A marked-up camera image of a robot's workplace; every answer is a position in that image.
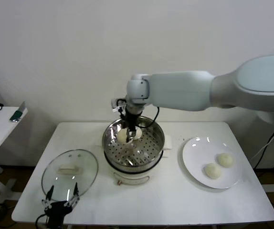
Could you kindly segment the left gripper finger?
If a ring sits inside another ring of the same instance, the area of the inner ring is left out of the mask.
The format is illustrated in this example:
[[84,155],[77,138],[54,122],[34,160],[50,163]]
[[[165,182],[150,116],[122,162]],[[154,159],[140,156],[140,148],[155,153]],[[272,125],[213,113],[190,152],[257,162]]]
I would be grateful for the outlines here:
[[75,183],[72,196],[70,197],[69,194],[70,193],[68,191],[67,197],[66,197],[66,203],[64,204],[64,206],[65,207],[75,207],[79,202],[79,189],[78,189],[77,182]]
[[42,199],[42,205],[44,209],[51,208],[51,200],[53,195],[54,185],[51,186],[50,190],[47,192],[45,199]]

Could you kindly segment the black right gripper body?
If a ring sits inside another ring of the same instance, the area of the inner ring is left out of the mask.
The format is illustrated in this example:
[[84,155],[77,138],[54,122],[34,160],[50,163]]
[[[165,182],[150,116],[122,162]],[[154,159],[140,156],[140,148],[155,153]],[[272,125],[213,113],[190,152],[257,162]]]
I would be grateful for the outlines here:
[[140,114],[132,114],[129,111],[126,111],[124,121],[125,126],[128,129],[135,129],[137,126],[137,120],[140,117]]

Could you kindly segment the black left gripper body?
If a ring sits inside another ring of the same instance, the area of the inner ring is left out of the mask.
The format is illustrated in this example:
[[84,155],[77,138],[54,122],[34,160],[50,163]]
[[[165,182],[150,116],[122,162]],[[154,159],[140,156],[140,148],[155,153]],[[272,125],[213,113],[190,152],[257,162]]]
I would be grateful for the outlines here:
[[62,226],[64,218],[73,210],[72,205],[66,201],[54,202],[50,208],[44,210],[45,215],[48,217],[47,226]]

